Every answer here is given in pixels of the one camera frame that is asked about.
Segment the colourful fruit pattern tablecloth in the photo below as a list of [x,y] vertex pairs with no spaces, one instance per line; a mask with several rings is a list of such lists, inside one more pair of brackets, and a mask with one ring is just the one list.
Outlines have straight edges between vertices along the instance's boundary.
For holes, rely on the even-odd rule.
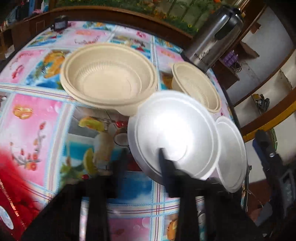
[[126,116],[71,99],[60,83],[65,58],[93,43],[126,45],[156,67],[157,90],[171,87],[171,65],[181,48],[121,25],[73,21],[61,32],[46,29],[17,50],[1,71],[1,149],[12,160],[43,208],[68,183],[90,178],[87,151],[107,168],[128,147]]

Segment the large beige bowl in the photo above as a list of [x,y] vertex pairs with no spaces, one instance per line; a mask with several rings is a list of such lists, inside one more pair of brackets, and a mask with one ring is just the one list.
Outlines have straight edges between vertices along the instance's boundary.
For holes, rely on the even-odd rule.
[[125,45],[86,45],[66,57],[60,71],[64,90],[94,108],[136,114],[157,90],[157,71],[142,53]]

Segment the small beige bowl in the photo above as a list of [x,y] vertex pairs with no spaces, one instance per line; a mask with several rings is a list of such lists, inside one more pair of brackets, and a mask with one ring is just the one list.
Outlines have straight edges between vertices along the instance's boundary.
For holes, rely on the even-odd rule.
[[173,90],[183,92],[202,104],[211,113],[221,109],[221,98],[213,83],[200,69],[187,62],[177,62],[171,68]]

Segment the flower mural panel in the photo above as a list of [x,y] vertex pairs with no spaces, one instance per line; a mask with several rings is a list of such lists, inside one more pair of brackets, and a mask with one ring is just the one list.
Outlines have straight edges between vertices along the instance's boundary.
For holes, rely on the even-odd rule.
[[158,18],[174,27],[194,35],[205,20],[226,1],[213,0],[96,0],[96,1],[57,1],[56,6],[108,6]]

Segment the dark wooden counter cabinet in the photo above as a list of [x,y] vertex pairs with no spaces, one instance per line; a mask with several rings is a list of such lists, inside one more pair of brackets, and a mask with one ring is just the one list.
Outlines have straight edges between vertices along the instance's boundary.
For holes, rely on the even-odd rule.
[[11,30],[13,43],[15,47],[18,47],[50,27],[55,18],[61,15],[67,16],[70,21],[106,22],[135,28],[176,44],[181,48],[187,47],[193,38],[192,35],[158,18],[107,6],[65,6],[56,8],[28,20],[14,23],[7,27],[6,31]]

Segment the large red glass plate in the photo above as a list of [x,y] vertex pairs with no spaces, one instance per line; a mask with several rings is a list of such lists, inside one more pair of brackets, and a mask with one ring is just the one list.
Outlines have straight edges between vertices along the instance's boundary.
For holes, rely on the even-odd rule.
[[8,240],[46,240],[43,225],[34,222],[43,205],[35,200],[12,155],[1,149],[1,232]]

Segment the small black box device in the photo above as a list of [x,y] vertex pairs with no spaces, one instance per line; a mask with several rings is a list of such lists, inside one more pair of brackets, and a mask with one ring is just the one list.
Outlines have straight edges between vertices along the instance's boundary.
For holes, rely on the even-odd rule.
[[54,23],[51,25],[51,30],[56,32],[65,30],[68,28],[68,17],[65,15],[56,17]]

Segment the stainless steel kettle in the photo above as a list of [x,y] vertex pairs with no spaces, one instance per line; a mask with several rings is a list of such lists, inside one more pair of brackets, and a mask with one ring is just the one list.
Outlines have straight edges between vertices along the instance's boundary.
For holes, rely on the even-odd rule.
[[182,58],[207,72],[235,41],[243,25],[240,9],[220,7],[197,31],[189,47],[181,53]]

